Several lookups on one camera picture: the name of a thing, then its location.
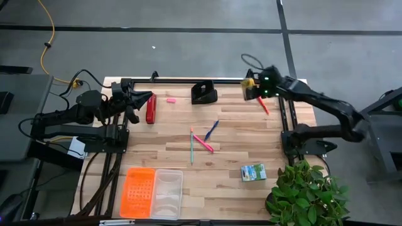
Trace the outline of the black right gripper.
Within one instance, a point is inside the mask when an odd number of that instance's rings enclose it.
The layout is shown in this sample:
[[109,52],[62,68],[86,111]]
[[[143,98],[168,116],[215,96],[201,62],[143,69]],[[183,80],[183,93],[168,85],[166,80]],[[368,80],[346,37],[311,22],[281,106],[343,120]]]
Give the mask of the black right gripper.
[[258,87],[248,87],[244,89],[244,100],[253,100],[258,97],[274,97],[283,93],[280,87],[283,81],[279,70],[272,65],[263,69],[260,73],[254,72],[251,68],[247,70],[246,78],[259,80]]

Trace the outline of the red marker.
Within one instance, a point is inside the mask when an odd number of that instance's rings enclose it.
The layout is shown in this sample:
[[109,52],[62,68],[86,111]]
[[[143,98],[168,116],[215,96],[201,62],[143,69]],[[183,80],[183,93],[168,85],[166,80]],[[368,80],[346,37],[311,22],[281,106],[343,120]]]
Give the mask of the red marker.
[[269,110],[268,110],[268,108],[266,107],[265,103],[263,102],[263,99],[262,99],[261,97],[258,97],[257,100],[258,100],[260,106],[261,106],[261,107],[263,108],[263,110],[265,111],[265,113],[266,113],[267,115],[269,115]]

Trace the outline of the blue pen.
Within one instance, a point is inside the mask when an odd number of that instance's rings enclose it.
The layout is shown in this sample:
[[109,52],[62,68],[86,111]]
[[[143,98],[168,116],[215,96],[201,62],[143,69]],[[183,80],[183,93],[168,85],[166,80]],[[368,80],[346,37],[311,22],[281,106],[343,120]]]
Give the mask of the blue pen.
[[204,142],[206,142],[208,140],[208,138],[211,136],[211,134],[213,133],[214,129],[217,127],[218,124],[219,124],[219,121],[214,122],[214,125],[212,126],[212,128],[205,135]]

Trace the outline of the pink highlighter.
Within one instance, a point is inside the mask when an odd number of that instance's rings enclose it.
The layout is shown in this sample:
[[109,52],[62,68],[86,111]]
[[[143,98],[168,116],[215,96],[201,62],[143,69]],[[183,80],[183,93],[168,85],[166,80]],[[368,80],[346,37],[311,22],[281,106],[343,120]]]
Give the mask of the pink highlighter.
[[195,134],[193,135],[193,138],[198,141],[204,148],[206,148],[210,153],[214,152],[214,149],[207,144],[205,141],[201,140],[198,136],[196,136]]

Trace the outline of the orange plastic lid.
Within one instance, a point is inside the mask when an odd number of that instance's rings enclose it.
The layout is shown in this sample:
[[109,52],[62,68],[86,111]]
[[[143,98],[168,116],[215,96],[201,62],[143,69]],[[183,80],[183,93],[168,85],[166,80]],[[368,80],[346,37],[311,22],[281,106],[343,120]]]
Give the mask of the orange plastic lid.
[[128,170],[121,195],[122,218],[150,218],[155,173],[153,168]]

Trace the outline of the green card pack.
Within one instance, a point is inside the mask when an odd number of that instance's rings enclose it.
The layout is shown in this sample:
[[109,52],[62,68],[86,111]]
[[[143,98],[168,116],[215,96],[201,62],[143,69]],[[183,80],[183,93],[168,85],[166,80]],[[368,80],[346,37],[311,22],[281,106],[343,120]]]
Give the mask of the green card pack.
[[264,164],[254,164],[241,167],[241,178],[243,182],[266,180]]

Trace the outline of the clear plastic box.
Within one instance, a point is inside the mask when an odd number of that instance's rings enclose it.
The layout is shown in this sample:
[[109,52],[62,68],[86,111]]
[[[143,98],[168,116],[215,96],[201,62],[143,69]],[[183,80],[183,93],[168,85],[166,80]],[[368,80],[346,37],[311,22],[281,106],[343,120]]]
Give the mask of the clear plastic box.
[[150,218],[178,220],[182,204],[183,172],[158,169],[151,202]]

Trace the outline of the red stapler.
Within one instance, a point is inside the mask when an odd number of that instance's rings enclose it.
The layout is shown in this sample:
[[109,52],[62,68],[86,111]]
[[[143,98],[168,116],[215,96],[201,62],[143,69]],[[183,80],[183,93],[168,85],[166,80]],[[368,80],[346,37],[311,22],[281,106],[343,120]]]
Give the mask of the red stapler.
[[156,118],[156,95],[152,94],[152,96],[147,101],[146,123],[154,124],[155,118]]

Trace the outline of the black tape dispenser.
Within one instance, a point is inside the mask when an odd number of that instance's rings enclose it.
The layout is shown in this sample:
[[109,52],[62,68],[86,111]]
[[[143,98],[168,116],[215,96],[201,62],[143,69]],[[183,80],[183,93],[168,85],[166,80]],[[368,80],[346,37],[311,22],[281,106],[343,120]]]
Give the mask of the black tape dispenser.
[[214,88],[212,80],[201,81],[191,88],[192,105],[211,104],[217,102],[217,99],[217,90]]

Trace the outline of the white paper sheet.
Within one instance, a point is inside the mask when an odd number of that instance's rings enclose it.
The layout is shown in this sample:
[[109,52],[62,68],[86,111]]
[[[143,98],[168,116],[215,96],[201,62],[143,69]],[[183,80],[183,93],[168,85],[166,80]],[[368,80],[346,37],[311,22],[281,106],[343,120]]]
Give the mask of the white paper sheet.
[[68,148],[67,154],[79,159],[84,159],[87,156],[84,149],[85,144],[79,141],[77,137],[73,137],[70,143],[70,147]]

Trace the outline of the silver metal bar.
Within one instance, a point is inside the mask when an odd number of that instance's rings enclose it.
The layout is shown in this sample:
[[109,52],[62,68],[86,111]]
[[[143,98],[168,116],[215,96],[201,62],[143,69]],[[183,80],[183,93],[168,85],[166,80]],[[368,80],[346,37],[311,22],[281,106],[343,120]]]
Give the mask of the silver metal bar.
[[135,220],[101,220],[99,226],[134,226]]

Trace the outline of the grey side desk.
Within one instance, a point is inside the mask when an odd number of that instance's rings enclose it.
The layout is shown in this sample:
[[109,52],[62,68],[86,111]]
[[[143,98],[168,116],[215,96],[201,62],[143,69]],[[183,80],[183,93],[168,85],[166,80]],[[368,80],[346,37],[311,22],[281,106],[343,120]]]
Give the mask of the grey side desk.
[[0,114],[0,162],[22,161],[26,158],[31,139],[24,136],[31,125],[20,121],[42,112],[53,77],[50,75],[0,74],[0,92],[14,97],[6,114]]

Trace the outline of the black flat bar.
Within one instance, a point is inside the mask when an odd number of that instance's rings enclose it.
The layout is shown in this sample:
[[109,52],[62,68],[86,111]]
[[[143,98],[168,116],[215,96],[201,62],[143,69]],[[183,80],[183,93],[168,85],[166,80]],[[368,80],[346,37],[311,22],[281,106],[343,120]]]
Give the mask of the black flat bar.
[[0,73],[7,74],[31,74],[33,69],[31,67],[9,66],[0,65]]

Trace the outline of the black device on desk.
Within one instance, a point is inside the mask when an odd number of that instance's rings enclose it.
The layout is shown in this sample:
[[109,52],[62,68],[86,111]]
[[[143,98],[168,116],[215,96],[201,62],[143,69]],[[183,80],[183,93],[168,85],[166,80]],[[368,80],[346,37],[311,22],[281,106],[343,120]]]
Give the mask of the black device on desk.
[[0,92],[0,114],[7,114],[13,97],[11,92]]

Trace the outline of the black metal stand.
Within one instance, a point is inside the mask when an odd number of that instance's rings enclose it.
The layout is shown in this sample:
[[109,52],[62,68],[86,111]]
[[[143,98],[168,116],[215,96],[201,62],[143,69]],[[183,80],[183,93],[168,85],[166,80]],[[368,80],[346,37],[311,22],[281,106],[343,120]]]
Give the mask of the black metal stand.
[[369,184],[402,180],[402,107],[386,110],[402,101],[402,87],[383,95],[359,112],[368,121],[368,138],[381,169],[369,176]]

